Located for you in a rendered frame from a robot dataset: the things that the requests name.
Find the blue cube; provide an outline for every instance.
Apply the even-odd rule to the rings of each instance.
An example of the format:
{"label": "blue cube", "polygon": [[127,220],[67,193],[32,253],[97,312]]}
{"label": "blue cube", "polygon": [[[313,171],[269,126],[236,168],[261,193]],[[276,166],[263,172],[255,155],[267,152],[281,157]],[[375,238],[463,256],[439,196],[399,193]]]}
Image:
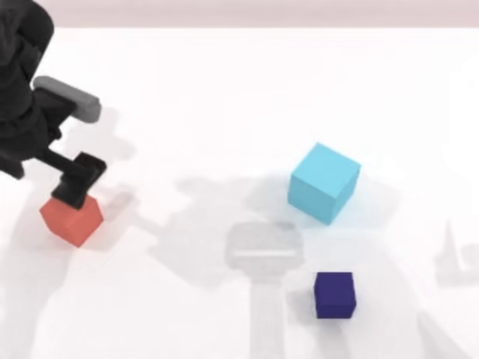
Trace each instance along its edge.
{"label": "blue cube", "polygon": [[287,201],[331,224],[353,195],[360,169],[359,163],[317,144],[291,175]]}
{"label": "blue cube", "polygon": [[317,273],[314,298],[318,319],[351,318],[356,308],[353,273]]}

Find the white wall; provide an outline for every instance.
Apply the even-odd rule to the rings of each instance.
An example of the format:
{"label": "white wall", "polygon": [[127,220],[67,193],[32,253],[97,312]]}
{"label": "white wall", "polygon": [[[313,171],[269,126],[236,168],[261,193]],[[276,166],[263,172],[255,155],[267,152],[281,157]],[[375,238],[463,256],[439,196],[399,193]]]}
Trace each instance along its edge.
{"label": "white wall", "polygon": [[476,26],[479,0],[38,0],[57,26]]}

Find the white tabletop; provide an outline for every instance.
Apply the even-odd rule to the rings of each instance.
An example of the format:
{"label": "white tabletop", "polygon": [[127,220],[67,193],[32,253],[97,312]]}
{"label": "white tabletop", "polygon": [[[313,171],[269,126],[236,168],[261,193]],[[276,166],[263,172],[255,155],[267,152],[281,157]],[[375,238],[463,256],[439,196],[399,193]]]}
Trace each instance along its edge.
{"label": "white tabletop", "polygon": [[[57,30],[39,74],[105,111],[55,148],[108,162],[91,191],[106,222],[72,248],[38,214],[58,173],[0,177],[0,358],[479,358],[478,45],[472,30]],[[318,141],[363,166],[330,227],[286,202]],[[355,315],[319,322],[314,274],[337,270],[355,275]]]}

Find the small dark cube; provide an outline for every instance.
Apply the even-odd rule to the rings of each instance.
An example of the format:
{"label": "small dark cube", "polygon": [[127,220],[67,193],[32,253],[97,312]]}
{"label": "small dark cube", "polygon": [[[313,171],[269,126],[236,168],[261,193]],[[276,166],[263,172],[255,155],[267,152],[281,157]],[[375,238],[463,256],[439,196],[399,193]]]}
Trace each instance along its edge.
{"label": "small dark cube", "polygon": [[353,273],[320,272],[314,283],[318,319],[349,319],[356,308]]}

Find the orange-red block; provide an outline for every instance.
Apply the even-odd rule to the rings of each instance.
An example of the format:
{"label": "orange-red block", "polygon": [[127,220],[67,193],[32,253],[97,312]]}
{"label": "orange-red block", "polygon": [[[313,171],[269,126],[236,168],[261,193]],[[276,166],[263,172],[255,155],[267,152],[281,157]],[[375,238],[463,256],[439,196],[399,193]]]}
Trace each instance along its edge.
{"label": "orange-red block", "polygon": [[100,206],[90,196],[80,210],[50,198],[40,213],[54,234],[76,247],[81,247],[103,222]]}

